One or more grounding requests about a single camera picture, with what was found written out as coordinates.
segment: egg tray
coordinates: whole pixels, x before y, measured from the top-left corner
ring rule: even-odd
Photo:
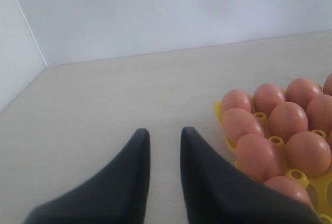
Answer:
[[[214,111],[218,117],[219,123],[222,126],[222,116],[220,114],[220,108],[221,108],[221,101],[216,101],[214,104]],[[268,117],[264,113],[255,112],[253,107],[253,113],[258,118],[260,123],[264,126],[266,133],[269,136],[269,140],[272,141],[274,146],[281,152],[283,156],[286,156],[285,151],[285,143],[282,140],[282,138],[278,136],[270,136],[269,135],[269,129],[268,129]],[[321,130],[312,130],[312,132],[317,133],[318,135],[324,137],[327,139],[327,135],[324,131]],[[232,142],[228,139],[228,137],[225,136],[226,144],[228,149],[231,152],[235,152],[235,146],[232,144]],[[235,167],[239,170],[239,165],[237,161],[235,161]],[[300,184],[302,184],[307,190],[308,187],[311,187],[311,190],[315,191],[316,195],[316,204],[313,204],[313,209],[317,212],[318,216],[321,218],[323,223],[329,223],[332,224],[332,206],[330,206],[328,202],[328,189],[330,187],[330,184],[332,186],[332,168],[329,169],[329,171],[320,177],[310,177],[307,176],[303,171],[290,168],[287,165],[287,172],[285,173],[285,176],[293,178],[297,180]]]

